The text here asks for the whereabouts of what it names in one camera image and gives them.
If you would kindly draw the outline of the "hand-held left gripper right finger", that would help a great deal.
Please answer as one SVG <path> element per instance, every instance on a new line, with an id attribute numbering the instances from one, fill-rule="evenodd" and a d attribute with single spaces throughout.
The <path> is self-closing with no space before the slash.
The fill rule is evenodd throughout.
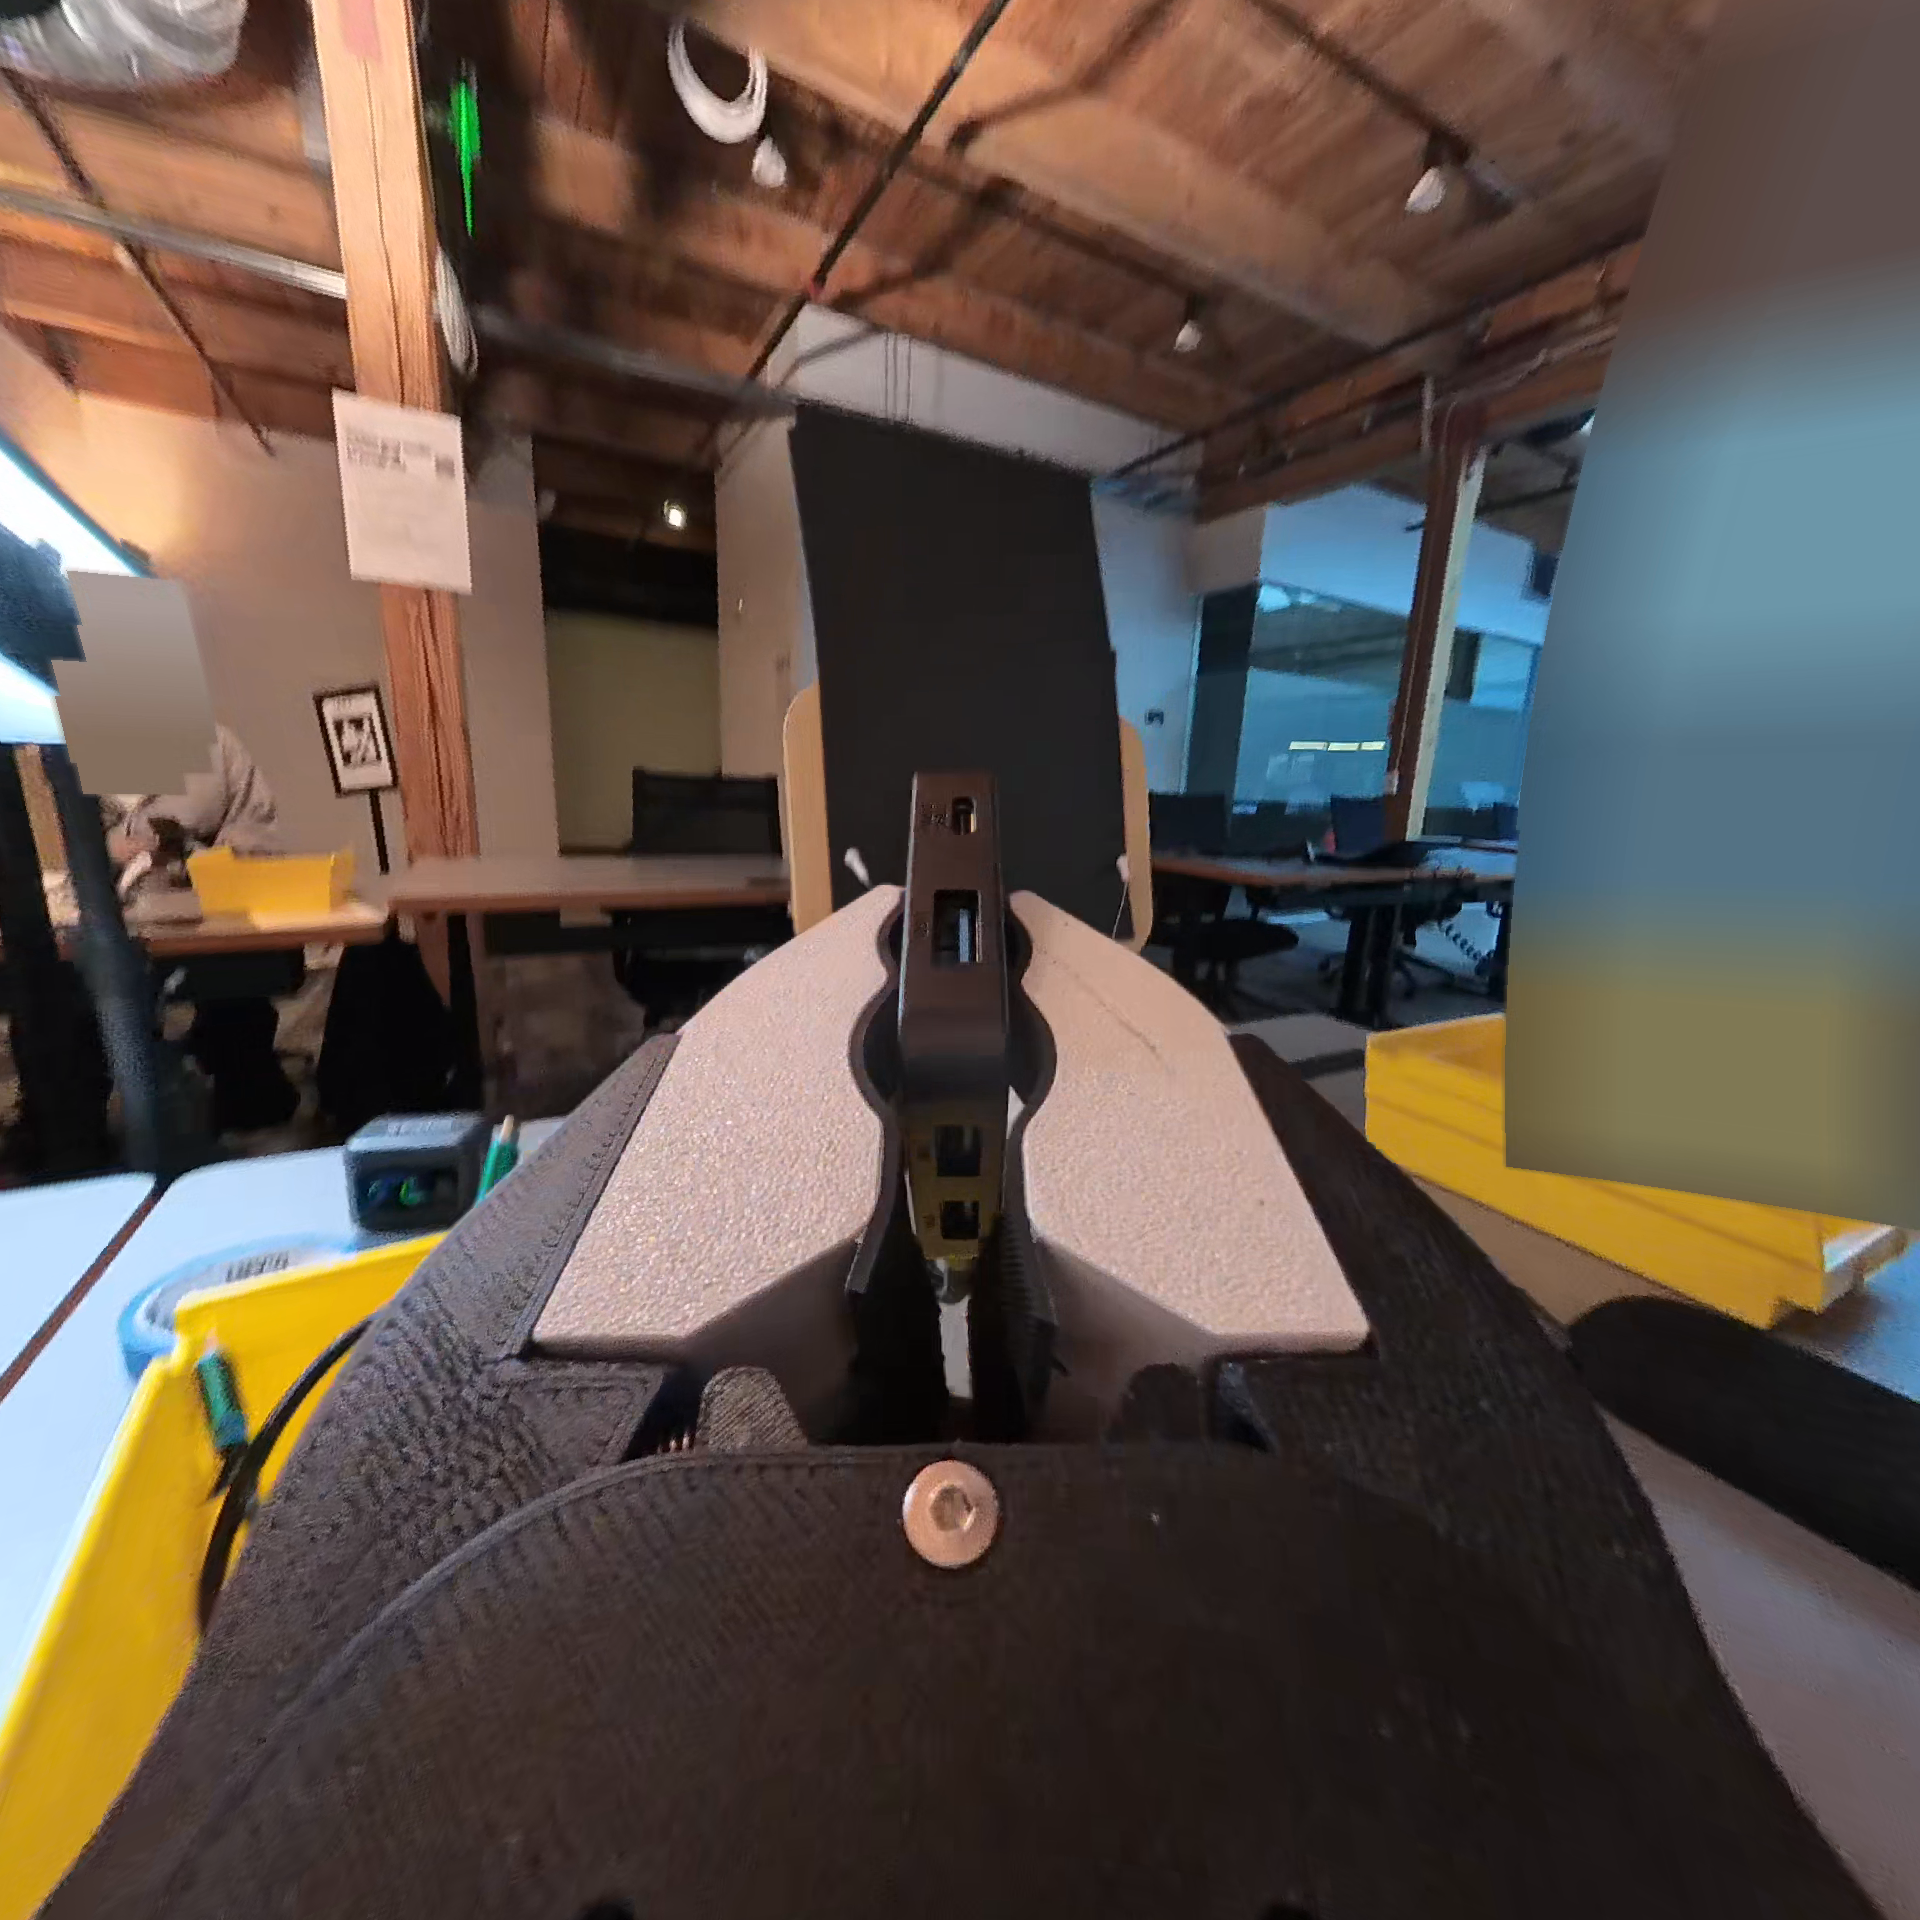
<path id="1" fill-rule="evenodd" d="M 1053 1395 L 1153 1364 L 1352 1355 L 1369 1321 L 1226 1027 L 1168 973 L 1012 897 L 1049 1079 L 1017 1124 Z"/>

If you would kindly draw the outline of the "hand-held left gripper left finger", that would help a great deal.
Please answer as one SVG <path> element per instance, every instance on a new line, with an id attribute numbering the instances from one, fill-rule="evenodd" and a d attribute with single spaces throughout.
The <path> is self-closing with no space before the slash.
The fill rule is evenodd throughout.
<path id="1" fill-rule="evenodd" d="M 848 1370 L 883 1150 L 853 1043 L 899 905 L 873 886 L 679 1030 L 536 1321 L 539 1353 Z"/>

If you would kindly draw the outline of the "yellow divided bin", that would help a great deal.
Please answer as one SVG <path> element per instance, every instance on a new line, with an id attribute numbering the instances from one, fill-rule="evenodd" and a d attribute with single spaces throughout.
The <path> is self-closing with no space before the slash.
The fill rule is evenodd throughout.
<path id="1" fill-rule="evenodd" d="M 1915 1229 L 1885 1222 L 1511 1169 L 1499 1015 L 1371 1036 L 1365 1134 L 1567 1321 L 1666 1297 L 1779 1329 L 1859 1297 L 1915 1250 Z"/>
<path id="2" fill-rule="evenodd" d="M 203 1351 L 228 1361 L 258 1429 L 303 1370 L 384 1307 L 439 1244 L 401 1239 L 180 1301 L 177 1347 L 133 1391 L 7 1701 L 5 1917 L 34 1915 L 80 1859 L 197 1658 L 221 1466 L 197 1373 Z"/>

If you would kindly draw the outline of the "black hdmi adapter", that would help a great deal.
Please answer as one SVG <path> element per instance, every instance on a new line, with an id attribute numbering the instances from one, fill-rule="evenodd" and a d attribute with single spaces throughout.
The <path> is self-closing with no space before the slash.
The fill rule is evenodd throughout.
<path id="1" fill-rule="evenodd" d="M 916 774 L 906 853 L 896 1116 L 909 1226 L 943 1303 L 973 1287 L 1001 1213 L 1012 1086 L 997 789 Z"/>

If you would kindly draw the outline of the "grey table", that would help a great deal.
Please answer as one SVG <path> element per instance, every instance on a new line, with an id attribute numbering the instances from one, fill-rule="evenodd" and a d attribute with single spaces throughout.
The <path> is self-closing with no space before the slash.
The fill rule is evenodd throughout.
<path id="1" fill-rule="evenodd" d="M 788 908 L 775 854 L 437 854 L 383 886 L 401 917 Z"/>

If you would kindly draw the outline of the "wooden top office desk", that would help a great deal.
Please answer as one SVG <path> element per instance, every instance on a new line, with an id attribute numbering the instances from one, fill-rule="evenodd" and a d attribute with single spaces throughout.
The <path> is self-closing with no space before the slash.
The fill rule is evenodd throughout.
<path id="1" fill-rule="evenodd" d="M 393 914 L 376 902 L 347 901 L 317 917 L 188 917 L 177 905 L 140 901 L 124 908 L 124 923 L 149 955 L 195 957 L 379 945 Z"/>
<path id="2" fill-rule="evenodd" d="M 1154 879 L 1193 879 L 1305 905 L 1387 905 L 1455 897 L 1465 902 L 1508 902 L 1515 893 L 1514 874 L 1450 866 L 1405 869 L 1157 851 L 1153 870 Z"/>

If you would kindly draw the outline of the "row of black office chairs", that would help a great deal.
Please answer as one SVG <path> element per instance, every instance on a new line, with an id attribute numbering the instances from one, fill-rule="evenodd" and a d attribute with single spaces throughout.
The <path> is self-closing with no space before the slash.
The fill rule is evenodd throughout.
<path id="1" fill-rule="evenodd" d="M 1272 849 L 1256 836 L 1258 806 L 1215 798 L 1154 795 L 1153 854 L 1331 860 L 1365 866 L 1450 866 L 1519 875 L 1514 838 L 1448 831 L 1393 831 L 1383 801 L 1335 801 L 1319 838 Z M 1380 1030 L 1394 1023 L 1396 987 L 1434 975 L 1455 993 L 1505 1006 L 1514 946 L 1514 902 L 1429 899 L 1418 902 L 1309 905 L 1193 879 L 1154 879 L 1154 926 L 1148 945 L 1165 954 L 1173 975 L 1219 1012 L 1264 1012 L 1267 1002 L 1242 987 L 1256 962 L 1297 954 L 1305 922 L 1344 931 L 1344 946 L 1323 954 L 1319 978 L 1332 993 L 1332 1015 Z"/>

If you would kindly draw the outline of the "small yellow bin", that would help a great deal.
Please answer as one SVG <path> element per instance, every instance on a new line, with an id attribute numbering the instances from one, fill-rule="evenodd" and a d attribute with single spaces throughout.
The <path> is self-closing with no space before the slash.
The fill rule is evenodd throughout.
<path id="1" fill-rule="evenodd" d="M 354 853 L 244 854 L 207 849 L 185 860 L 185 875 L 208 919 L 308 923 L 337 917 L 352 902 Z"/>

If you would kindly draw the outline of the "black framed marker sign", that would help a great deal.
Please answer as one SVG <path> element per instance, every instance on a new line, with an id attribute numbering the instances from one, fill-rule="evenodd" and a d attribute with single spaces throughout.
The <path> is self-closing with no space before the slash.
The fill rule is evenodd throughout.
<path id="1" fill-rule="evenodd" d="M 368 804 L 376 870 L 393 874 L 384 798 L 399 790 L 393 731 L 378 683 L 317 689 L 312 694 L 333 793 Z"/>

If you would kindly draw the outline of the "blue tape roll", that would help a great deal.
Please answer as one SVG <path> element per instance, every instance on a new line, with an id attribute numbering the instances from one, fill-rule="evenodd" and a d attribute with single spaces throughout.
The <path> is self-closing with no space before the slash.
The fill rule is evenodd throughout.
<path id="1" fill-rule="evenodd" d="M 175 1349 L 180 1299 L 207 1290 L 274 1279 L 298 1269 L 338 1261 L 352 1252 L 356 1252 L 354 1237 L 306 1231 L 239 1241 L 171 1267 L 119 1311 L 114 1330 L 129 1380 L 135 1386 L 155 1361 Z"/>

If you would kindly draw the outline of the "black board white stand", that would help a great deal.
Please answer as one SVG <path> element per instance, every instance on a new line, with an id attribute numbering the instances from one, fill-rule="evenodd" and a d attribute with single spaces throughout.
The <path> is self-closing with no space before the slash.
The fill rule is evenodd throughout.
<path id="1" fill-rule="evenodd" d="M 1087 475 L 811 399 L 788 461 L 815 641 L 784 722 L 799 926 L 906 879 L 915 774 L 986 772 L 1008 886 L 1141 948 L 1145 748 Z"/>

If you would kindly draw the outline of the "black quilted wrist rest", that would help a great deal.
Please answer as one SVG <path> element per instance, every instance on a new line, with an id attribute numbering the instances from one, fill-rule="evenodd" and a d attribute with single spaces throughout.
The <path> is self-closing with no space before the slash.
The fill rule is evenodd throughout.
<path id="1" fill-rule="evenodd" d="M 1591 1307 L 1569 1358 L 1627 1429 L 1915 1591 L 1915 1398 L 1677 1301 Z"/>

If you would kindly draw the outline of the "black light stand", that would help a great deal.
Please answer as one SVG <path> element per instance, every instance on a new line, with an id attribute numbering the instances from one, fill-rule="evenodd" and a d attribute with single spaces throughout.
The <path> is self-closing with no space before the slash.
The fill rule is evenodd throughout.
<path id="1" fill-rule="evenodd" d="M 61 948 L 18 749 L 5 748 L 5 1011 L 28 1164 L 51 1180 L 108 1165 L 155 1177 L 164 1101 L 149 965 L 127 926 L 98 802 L 83 790 L 66 748 L 36 757 L 79 931 Z"/>

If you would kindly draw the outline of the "white paper notice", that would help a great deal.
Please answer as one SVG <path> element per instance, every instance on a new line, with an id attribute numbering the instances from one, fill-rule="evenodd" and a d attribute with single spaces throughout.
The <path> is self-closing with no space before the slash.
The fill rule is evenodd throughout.
<path id="1" fill-rule="evenodd" d="M 362 585 L 474 587 L 465 425 L 452 414 L 331 396 L 347 572 Z"/>

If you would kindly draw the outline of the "led light panel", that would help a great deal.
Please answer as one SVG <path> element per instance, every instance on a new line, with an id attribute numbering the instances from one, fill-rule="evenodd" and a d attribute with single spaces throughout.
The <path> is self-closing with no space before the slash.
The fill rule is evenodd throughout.
<path id="1" fill-rule="evenodd" d="M 15 445 L 3 450 L 5 740 L 64 746 L 60 670 L 105 686 L 153 621 L 153 583 L 127 567 Z"/>

